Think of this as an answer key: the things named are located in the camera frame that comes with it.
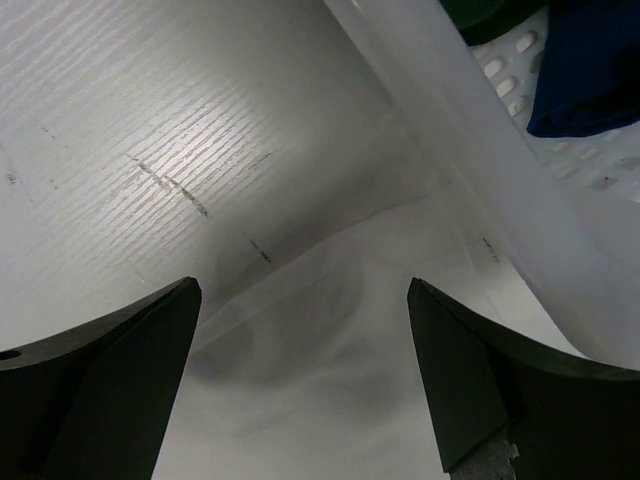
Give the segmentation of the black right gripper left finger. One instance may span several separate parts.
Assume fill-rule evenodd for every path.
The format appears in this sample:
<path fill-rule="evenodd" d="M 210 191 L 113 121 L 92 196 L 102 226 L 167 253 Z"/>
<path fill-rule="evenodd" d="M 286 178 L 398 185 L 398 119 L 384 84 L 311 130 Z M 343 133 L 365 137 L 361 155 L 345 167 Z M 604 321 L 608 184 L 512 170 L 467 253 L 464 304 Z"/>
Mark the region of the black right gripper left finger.
<path fill-rule="evenodd" d="M 151 478 L 201 302 L 186 277 L 2 351 L 2 478 Z"/>

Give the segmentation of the white printed t-shirt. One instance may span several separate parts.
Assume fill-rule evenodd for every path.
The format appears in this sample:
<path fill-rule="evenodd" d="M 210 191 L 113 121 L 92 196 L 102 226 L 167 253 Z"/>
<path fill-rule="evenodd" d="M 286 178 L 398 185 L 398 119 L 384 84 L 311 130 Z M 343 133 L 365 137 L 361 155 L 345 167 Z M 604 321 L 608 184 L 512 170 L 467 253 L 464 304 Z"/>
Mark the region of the white printed t-shirt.
<path fill-rule="evenodd" d="M 200 327 L 158 479 L 440 479 L 414 278 L 571 352 L 511 264 L 427 197 L 313 247 Z"/>

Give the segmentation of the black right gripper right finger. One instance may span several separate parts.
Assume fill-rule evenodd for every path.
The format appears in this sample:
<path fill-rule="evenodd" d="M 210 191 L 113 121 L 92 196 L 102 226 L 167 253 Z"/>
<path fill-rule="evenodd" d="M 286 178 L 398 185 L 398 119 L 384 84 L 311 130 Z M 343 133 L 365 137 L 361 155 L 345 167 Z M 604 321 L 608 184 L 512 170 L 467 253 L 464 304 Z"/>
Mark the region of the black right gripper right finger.
<path fill-rule="evenodd" d="M 421 279 L 407 303 L 453 479 L 635 479 L 639 374 L 546 346 Z"/>

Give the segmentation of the blue t-shirt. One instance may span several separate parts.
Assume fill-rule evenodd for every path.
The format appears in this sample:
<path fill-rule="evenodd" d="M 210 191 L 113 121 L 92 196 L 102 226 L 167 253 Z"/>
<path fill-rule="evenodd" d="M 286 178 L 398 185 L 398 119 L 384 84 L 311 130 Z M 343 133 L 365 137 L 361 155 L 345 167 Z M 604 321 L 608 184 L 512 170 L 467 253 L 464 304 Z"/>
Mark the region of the blue t-shirt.
<path fill-rule="evenodd" d="M 527 132 L 584 138 L 639 121 L 639 2 L 551 1 Z"/>

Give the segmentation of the green and white t-shirt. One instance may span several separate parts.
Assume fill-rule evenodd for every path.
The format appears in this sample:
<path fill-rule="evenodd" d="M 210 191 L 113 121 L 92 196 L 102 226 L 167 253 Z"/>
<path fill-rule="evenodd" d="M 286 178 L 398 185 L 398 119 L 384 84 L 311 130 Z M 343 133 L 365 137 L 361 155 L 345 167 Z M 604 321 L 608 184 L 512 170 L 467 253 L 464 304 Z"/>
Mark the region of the green and white t-shirt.
<path fill-rule="evenodd" d="M 468 46 L 486 44 L 530 18 L 544 0 L 441 0 Z"/>

